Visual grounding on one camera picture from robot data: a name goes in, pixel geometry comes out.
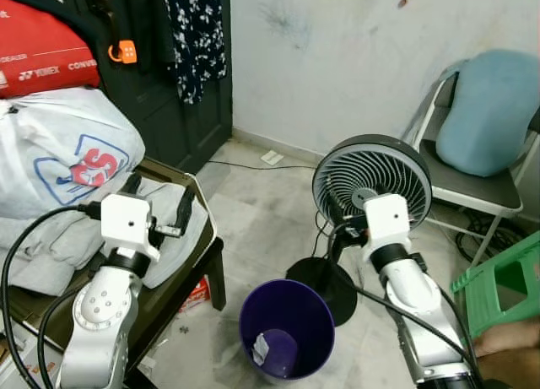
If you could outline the person's bare leg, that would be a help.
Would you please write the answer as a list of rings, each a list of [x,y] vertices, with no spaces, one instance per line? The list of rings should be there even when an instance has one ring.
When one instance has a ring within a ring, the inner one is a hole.
[[[481,374],[512,389],[540,389],[540,320],[494,325],[473,342]]]

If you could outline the brown wooden table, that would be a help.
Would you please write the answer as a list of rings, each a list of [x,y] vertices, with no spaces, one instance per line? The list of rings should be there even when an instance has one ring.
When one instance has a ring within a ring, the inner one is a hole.
[[[159,162],[154,159],[143,159],[139,163],[136,173],[143,178],[143,186],[148,180],[159,181],[159,183],[175,183],[192,190],[197,200],[204,207],[208,208],[207,197],[201,190],[199,181],[192,174],[178,170],[174,166]],[[192,254],[186,259],[184,264],[172,277],[167,278],[157,289],[143,289],[138,296],[138,319],[136,319],[130,335],[128,335],[128,358],[127,369],[125,370],[125,384],[135,384],[136,386],[154,386],[154,382],[149,379],[148,374],[140,372],[138,365],[146,357],[149,357],[152,349],[157,347],[166,338],[175,316],[184,307],[186,298],[197,287],[199,282],[206,277],[208,281],[211,301],[203,307],[213,305],[216,311],[223,311],[227,304],[224,296],[224,264],[221,254],[224,250],[224,240],[219,237],[219,232],[213,222],[208,220],[201,231],[199,242],[192,249]],[[93,277],[96,268],[104,261],[103,254],[95,253],[91,262],[84,269],[77,270],[71,278],[71,282],[64,291],[78,289],[85,285]],[[10,299],[12,301],[12,312],[15,316],[13,321],[14,335],[16,343],[22,345],[19,349],[23,357],[24,364],[28,370],[38,379],[40,369],[35,359],[35,332],[44,316],[44,312],[55,300],[55,296],[31,293],[26,289],[10,289]],[[50,322],[46,327],[46,346],[49,347],[49,354],[46,355],[47,363],[53,363],[49,367],[51,378],[54,384],[59,382],[59,355],[65,350],[71,336],[71,298],[64,300],[59,309],[51,315]],[[27,388],[24,379],[14,370],[10,357],[0,363],[0,386],[11,386],[11,388]]]

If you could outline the light grey cloth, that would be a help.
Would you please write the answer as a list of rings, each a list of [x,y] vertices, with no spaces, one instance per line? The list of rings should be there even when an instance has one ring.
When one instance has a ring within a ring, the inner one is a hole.
[[[151,204],[152,215],[158,222],[173,224],[185,193],[184,186],[143,178],[135,195]],[[143,277],[146,288],[157,288],[172,277],[199,242],[209,215],[195,197],[190,208],[192,216],[185,234],[179,239],[166,237],[162,243],[154,244],[159,250],[159,260],[149,266]],[[13,258],[8,284],[43,295],[61,295],[68,289],[76,270],[88,265],[103,246],[98,220],[77,212],[59,213],[39,224],[24,239]]]

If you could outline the blue cushion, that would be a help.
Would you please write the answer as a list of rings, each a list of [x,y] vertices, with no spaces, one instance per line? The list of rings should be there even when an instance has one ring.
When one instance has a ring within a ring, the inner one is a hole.
[[[493,49],[464,62],[454,100],[435,141],[447,165],[470,176],[510,168],[539,109],[540,61],[535,54]]]

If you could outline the white paper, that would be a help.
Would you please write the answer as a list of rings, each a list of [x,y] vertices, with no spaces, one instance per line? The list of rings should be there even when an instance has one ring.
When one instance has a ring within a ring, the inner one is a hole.
[[[256,336],[253,346],[251,346],[251,357],[255,362],[255,365],[262,367],[267,359],[267,354],[269,354],[270,347],[269,343],[266,340],[266,332],[259,332]]]

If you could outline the red sports bag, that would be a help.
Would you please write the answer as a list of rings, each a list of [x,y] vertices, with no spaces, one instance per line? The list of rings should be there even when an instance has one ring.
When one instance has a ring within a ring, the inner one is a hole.
[[[0,99],[98,84],[96,58],[80,35],[38,8],[0,0]]]

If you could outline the white plastic bag red logo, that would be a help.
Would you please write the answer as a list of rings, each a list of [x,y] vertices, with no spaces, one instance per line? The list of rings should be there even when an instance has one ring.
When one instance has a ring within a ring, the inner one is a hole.
[[[100,89],[0,99],[0,217],[81,203],[145,154],[139,131]]]

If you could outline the dark wooden door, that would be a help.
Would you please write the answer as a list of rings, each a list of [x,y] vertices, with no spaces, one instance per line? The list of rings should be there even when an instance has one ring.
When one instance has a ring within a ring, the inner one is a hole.
[[[101,88],[131,120],[146,156],[197,172],[231,138],[232,78],[205,83],[201,102],[181,102],[170,73],[173,41],[165,0],[62,0],[96,35],[92,45]],[[105,53],[117,41],[132,41],[135,64],[113,62]]]

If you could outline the black grey pedestal fan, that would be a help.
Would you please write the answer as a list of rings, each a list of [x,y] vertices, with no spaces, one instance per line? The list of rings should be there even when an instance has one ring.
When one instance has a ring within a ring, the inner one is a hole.
[[[354,315],[358,301],[354,281],[339,264],[341,254],[347,247],[363,244],[335,244],[334,219],[365,213],[367,199],[394,193],[408,200],[410,227],[416,228],[428,216],[433,199],[429,170],[409,143],[364,134],[337,143],[314,170],[311,185],[316,208],[331,227],[327,249],[295,262],[286,277],[319,294],[339,327]]]

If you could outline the green plastic stool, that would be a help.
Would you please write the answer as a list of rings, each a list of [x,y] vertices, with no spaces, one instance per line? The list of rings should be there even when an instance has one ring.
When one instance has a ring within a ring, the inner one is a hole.
[[[535,232],[452,282],[451,292],[464,304],[471,338],[494,325],[540,315],[539,262],[540,234]]]

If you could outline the white folding chair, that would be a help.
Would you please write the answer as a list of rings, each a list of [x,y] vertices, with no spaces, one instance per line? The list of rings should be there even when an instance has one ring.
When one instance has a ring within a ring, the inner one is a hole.
[[[471,231],[455,224],[443,222],[430,215],[427,220],[437,224],[444,230],[454,230],[463,235],[479,239],[479,247],[470,258],[470,264],[476,266],[483,262],[491,239],[496,235],[499,224],[503,219],[513,219],[524,208],[523,192],[520,192],[528,163],[537,154],[537,139],[539,138],[540,116],[536,114],[529,124],[526,135],[527,150],[516,161],[516,169],[502,170],[496,176],[477,177],[459,172],[445,165],[437,157],[435,151],[435,136],[439,133],[452,104],[456,89],[456,77],[463,60],[452,62],[439,80],[429,89],[427,100],[418,108],[416,119],[406,133],[408,143],[417,150],[431,173],[431,186],[435,201],[459,205],[462,210],[470,208],[483,214],[493,215],[489,227],[483,232]]]

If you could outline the navy white floral garment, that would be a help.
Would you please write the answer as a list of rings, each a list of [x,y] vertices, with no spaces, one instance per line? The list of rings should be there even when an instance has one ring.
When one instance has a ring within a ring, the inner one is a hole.
[[[175,77],[181,102],[203,100],[205,83],[228,73],[223,0],[165,0],[173,41]]]

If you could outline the purple waste bin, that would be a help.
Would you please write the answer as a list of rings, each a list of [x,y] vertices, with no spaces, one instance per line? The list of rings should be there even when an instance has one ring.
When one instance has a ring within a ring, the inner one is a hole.
[[[251,346],[266,332],[270,351],[255,365]],[[240,349],[248,364],[274,385],[293,384],[320,372],[334,352],[336,331],[328,305],[309,286],[290,278],[260,284],[242,303],[238,327]]]

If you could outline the red printed carton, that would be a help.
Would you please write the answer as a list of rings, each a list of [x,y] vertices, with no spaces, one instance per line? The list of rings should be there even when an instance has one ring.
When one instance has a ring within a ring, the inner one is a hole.
[[[179,308],[180,313],[193,311],[198,305],[209,303],[212,300],[211,288],[209,288],[208,278],[205,276],[194,285],[192,292],[186,297],[184,304]]]

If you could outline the orange tag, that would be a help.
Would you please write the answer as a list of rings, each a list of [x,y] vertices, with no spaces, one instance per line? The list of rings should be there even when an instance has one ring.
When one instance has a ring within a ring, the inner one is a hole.
[[[121,64],[135,64],[138,61],[138,49],[136,49],[135,43],[132,41],[112,43],[105,53],[113,62],[120,62]]]

